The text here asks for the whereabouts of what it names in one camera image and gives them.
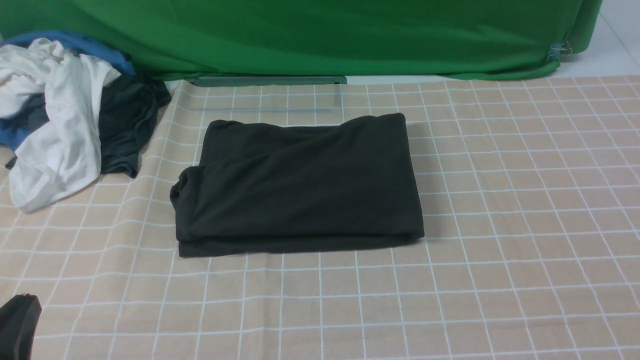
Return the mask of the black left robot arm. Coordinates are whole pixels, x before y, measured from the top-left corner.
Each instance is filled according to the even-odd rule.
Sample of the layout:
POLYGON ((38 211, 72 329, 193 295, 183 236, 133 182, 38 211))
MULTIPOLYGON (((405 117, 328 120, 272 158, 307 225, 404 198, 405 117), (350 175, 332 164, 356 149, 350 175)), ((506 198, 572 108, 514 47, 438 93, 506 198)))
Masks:
POLYGON ((0 358, 29 360, 42 306, 38 296, 16 294, 0 308, 0 358))

